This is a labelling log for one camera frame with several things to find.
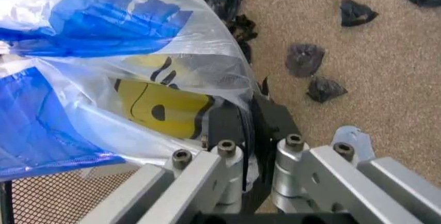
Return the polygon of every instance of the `black mesh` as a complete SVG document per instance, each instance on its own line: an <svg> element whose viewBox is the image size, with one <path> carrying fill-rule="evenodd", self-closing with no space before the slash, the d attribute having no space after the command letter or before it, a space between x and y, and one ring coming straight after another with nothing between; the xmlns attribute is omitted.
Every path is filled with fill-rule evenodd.
<svg viewBox="0 0 441 224"><path fill-rule="evenodd" d="M15 223L77 223L133 173L84 179L71 171L14 180Z"/></svg>

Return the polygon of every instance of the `bolt head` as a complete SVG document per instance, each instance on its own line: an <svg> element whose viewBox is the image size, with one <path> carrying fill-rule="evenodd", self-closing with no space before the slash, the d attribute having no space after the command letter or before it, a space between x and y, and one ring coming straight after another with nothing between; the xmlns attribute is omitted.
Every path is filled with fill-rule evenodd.
<svg viewBox="0 0 441 224"><path fill-rule="evenodd" d="M176 169L183 170L192 161L192 153L186 149L176 150L171 157L171 161Z"/></svg>
<svg viewBox="0 0 441 224"><path fill-rule="evenodd" d="M286 139L285 143L288 147L290 147L295 152L301 152L303 150L303 146L305 142L302 139L301 135L298 134L289 134Z"/></svg>
<svg viewBox="0 0 441 224"><path fill-rule="evenodd" d="M342 156L347 161L352 161L355 155L354 147L346 142L337 142L333 146L334 151L336 151L340 156Z"/></svg>
<svg viewBox="0 0 441 224"><path fill-rule="evenodd" d="M217 144L217 153L221 157L233 157L236 153L236 143L232 140L221 140Z"/></svg>

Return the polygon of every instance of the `beige carpet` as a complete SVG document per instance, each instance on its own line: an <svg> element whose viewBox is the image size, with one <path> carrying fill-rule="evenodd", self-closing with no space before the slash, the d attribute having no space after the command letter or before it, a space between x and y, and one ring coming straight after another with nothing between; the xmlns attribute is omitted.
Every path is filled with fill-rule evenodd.
<svg viewBox="0 0 441 224"><path fill-rule="evenodd" d="M277 103L288 107L307 142L329 144L342 125L369 133L377 157L391 156L441 186L441 8L405 0L355 0L380 15L340 27L340 0L244 0L257 23L251 42L258 80L270 76ZM326 49L317 75L349 93L324 104L305 95L310 80L290 76L292 42Z"/></svg>

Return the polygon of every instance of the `smiley face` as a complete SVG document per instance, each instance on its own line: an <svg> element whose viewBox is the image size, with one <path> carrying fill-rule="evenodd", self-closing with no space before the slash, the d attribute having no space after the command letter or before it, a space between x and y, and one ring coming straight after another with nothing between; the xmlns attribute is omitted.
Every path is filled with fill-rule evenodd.
<svg viewBox="0 0 441 224"><path fill-rule="evenodd" d="M155 56L157 70L150 77L152 81L159 81L159 74L171 64L170 57L162 58L162 63L158 63L159 59ZM164 76L159 84L121 80L118 93L133 122L176 138L196 139L201 134L203 120L214 99L179 90L179 86L173 83L179 73L182 70L174 67L171 72L161 74Z"/></svg>

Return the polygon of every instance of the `hex socket bolt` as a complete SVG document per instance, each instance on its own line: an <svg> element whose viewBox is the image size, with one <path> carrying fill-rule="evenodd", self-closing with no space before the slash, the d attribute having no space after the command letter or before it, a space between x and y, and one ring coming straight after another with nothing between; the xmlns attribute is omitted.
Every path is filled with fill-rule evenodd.
<svg viewBox="0 0 441 224"><path fill-rule="evenodd" d="M305 142L302 139L302 136L298 135L298 134L287 135L285 143L294 152L301 152L303 150L303 146L305 144Z"/></svg>
<svg viewBox="0 0 441 224"><path fill-rule="evenodd" d="M217 144L217 153L221 157L233 157L236 153L236 143L232 140L221 140Z"/></svg>
<svg viewBox="0 0 441 224"><path fill-rule="evenodd" d="M186 149L176 150L171 157L171 161L176 169L183 170L192 161L192 153Z"/></svg>
<svg viewBox="0 0 441 224"><path fill-rule="evenodd" d="M335 143L333 149L348 162L351 162L354 158L355 150L350 144L346 142Z"/></svg>

